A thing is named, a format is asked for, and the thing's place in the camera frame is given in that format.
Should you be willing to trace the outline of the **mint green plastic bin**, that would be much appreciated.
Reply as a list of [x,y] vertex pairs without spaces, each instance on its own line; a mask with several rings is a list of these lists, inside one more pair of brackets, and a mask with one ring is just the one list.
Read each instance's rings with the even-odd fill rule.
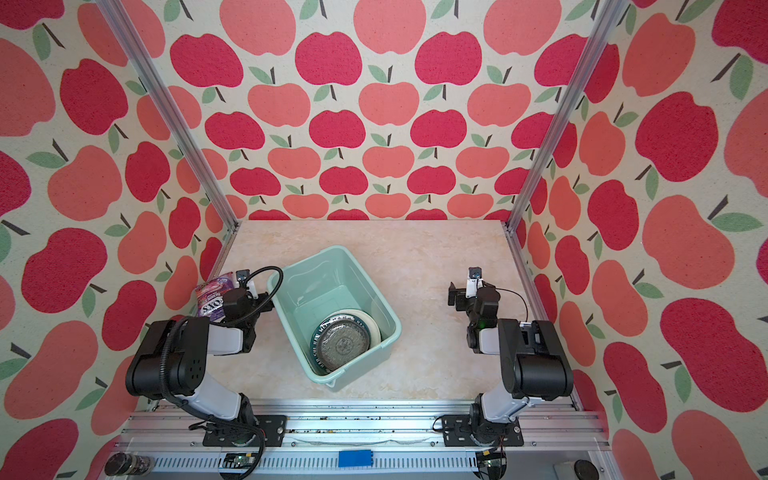
[[[402,323],[361,264],[336,245],[284,268],[267,281],[268,292],[307,377],[337,392],[387,360]],[[323,374],[311,358],[318,326],[341,310],[359,309],[380,327],[381,343],[335,371]]]

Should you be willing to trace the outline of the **cream plate with flower sprig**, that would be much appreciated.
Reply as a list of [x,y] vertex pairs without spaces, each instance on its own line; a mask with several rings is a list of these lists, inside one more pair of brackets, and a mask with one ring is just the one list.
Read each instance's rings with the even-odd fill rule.
[[368,348],[378,346],[382,341],[380,327],[373,317],[359,309],[344,309],[336,312],[332,318],[334,320],[349,320],[359,326],[368,339]]

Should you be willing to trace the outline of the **amber glass square plate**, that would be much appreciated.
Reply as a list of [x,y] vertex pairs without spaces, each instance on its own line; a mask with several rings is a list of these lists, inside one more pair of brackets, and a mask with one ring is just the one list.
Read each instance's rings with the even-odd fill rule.
[[318,326],[315,333],[321,334],[320,356],[328,372],[346,365],[369,349],[363,330],[349,320],[329,318]]

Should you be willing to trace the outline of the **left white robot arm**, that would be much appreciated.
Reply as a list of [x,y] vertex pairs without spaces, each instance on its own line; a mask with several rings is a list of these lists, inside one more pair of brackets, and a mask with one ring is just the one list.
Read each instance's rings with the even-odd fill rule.
[[187,316],[152,323],[128,367],[127,392],[165,400],[196,418],[190,428],[204,430],[208,446],[264,445],[266,434],[250,401],[208,373],[207,360],[250,352],[258,318],[273,308],[270,293],[253,295],[240,287],[224,294],[224,316],[218,322],[208,316]]

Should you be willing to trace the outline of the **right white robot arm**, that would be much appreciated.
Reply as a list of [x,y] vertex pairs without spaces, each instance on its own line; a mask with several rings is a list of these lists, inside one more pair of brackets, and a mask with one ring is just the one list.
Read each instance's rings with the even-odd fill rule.
[[521,447],[520,414],[571,395],[573,372],[549,321],[502,319],[501,295],[480,279],[450,285],[447,303],[467,314],[467,344],[475,354],[499,357],[500,383],[480,393],[466,415],[440,418],[447,447]]

